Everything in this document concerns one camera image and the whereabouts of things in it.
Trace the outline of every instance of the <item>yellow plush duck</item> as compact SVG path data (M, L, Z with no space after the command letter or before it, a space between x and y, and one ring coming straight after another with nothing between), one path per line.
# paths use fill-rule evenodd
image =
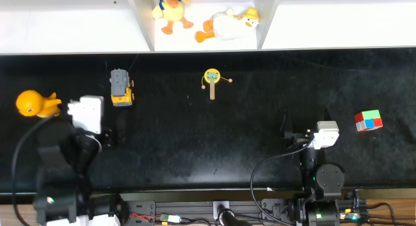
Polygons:
M61 104L61 100L57 99L56 93L53 93L48 98L44 98L34 90L26 90L16 100L16 106L20 114L24 116L39 116L40 118L52 116L59 112L59 104Z
M234 11L229 9L227 12L216 14L213 19L203 23L203 30L195 34L198 43L202 43L208 38L219 40L231 40L243 37L253 32L258 24L260 17L255 8L249 8L242 16L234 15Z
M168 25L162 28L165 34L172 34L174 32L174 23L182 22L183 28L189 29L194 26L190 21L184 17L185 7L183 3L190 4L190 0L159 0L159 4L153 9L152 16L155 19L164 18L168 21Z

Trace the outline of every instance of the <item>white plush duck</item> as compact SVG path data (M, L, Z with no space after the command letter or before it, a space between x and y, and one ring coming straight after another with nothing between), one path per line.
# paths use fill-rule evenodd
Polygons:
M253 32L259 24L259 16L255 8L249 8L242 16L234 15L232 9L226 13L219 13L203 23L205 32L198 31L195 34L197 42L202 43L207 38L218 38L220 40L231 40L246 36Z

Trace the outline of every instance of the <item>wooden floor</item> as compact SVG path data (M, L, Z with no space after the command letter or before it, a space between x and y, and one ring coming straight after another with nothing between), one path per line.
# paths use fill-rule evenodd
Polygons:
M397 222L402 223L412 223L416 225L415 220L399 220L400 218L415 218L416 214L416 199L372 199L368 200L367 203L375 204L380 202L389 203L395 210L395 216ZM37 225L36 223L36 212L33 209L32 205L20 205L19 211L24 219L30 225ZM372 216L382 216L389 218L390 211L387 207L380 207L374 210L370 210L370 215ZM374 221L386 221L391 222L391 220L376 220ZM1 226L20 226L21 223L14 215L13 207L11 205L0 205L0 222Z

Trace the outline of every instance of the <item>blue cube square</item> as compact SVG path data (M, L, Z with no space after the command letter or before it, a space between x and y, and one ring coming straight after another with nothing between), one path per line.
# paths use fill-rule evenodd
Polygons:
M374 122L372 119L366 119L365 120L365 126L367 129L374 128Z

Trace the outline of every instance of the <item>wooden handle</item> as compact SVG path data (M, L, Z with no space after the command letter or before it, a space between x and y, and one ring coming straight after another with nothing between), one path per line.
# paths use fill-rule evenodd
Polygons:
M215 83L213 80L211 80L211 82L209 83L209 99L215 99Z

